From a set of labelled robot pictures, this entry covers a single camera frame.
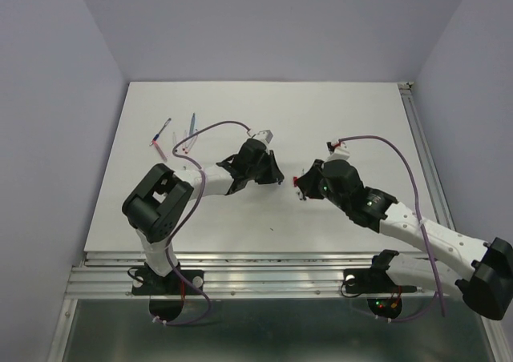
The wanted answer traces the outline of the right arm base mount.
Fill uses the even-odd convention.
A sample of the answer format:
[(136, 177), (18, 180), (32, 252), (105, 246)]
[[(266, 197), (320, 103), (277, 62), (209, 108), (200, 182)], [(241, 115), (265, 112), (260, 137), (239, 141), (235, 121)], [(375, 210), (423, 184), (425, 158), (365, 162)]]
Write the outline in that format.
[(368, 268), (345, 269), (344, 280), (340, 291), (343, 296), (356, 297), (362, 294), (392, 294), (414, 293), (417, 287), (407, 284), (396, 284), (387, 274), (390, 263), (399, 252), (395, 250), (383, 250), (372, 258)]

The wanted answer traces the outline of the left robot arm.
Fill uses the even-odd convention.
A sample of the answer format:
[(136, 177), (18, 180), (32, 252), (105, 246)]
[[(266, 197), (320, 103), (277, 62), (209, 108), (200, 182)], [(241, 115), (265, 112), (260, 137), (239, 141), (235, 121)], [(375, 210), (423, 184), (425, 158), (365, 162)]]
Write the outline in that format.
[(285, 176), (269, 148), (272, 135), (261, 131), (248, 138), (240, 150), (205, 169), (173, 171), (158, 163), (143, 177), (122, 205), (122, 213), (143, 245), (151, 284), (159, 292), (178, 285), (179, 262), (172, 250), (172, 234), (180, 226), (189, 202), (212, 195), (233, 195), (247, 183), (280, 184)]

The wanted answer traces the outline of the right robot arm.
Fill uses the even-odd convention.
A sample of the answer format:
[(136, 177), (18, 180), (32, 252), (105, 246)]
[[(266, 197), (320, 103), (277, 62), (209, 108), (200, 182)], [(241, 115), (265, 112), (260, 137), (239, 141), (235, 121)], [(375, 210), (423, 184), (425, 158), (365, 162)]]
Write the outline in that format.
[(462, 300), (477, 314), (501, 320), (512, 302), (512, 246), (503, 239), (471, 238), (444, 227), (366, 186), (357, 169), (343, 159), (312, 167), (294, 182), (304, 197), (327, 199), (356, 225), (426, 253), (425, 258), (383, 250), (367, 268), (345, 270), (343, 292), (366, 295), (378, 316), (398, 317), (400, 303), (379, 303), (379, 294), (412, 293), (422, 288)]

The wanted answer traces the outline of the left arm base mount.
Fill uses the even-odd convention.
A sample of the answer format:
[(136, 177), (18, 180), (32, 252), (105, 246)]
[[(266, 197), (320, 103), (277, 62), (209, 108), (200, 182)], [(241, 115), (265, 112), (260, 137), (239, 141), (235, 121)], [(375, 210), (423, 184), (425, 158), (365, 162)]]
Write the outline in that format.
[(200, 293), (188, 286), (171, 271), (167, 276), (158, 276), (147, 265), (127, 270), (132, 279), (131, 293), (134, 296), (199, 296)]

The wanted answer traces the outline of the light blue pen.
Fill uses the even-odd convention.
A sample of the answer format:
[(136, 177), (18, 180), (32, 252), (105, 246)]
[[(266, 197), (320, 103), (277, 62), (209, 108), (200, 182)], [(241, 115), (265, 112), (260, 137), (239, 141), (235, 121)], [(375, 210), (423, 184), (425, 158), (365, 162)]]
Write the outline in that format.
[(192, 113), (190, 125), (189, 125), (189, 135), (194, 134), (196, 131), (196, 113)]

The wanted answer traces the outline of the blue gel pen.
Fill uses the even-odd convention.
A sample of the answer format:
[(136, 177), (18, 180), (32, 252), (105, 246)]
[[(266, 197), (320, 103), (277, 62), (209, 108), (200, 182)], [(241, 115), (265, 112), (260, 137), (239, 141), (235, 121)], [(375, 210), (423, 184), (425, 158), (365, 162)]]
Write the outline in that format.
[(149, 144), (149, 146), (150, 146), (150, 147), (151, 147), (151, 146), (153, 146), (153, 145), (154, 145), (154, 143), (159, 139), (160, 135), (164, 132), (164, 130), (166, 129), (166, 127), (169, 125), (169, 123), (170, 123), (171, 121), (172, 121), (172, 118), (168, 118), (168, 119), (164, 122), (163, 126), (158, 130), (158, 132), (157, 132), (157, 133), (154, 135), (154, 137), (152, 138), (152, 140), (151, 140), (151, 142), (150, 142), (150, 144)]

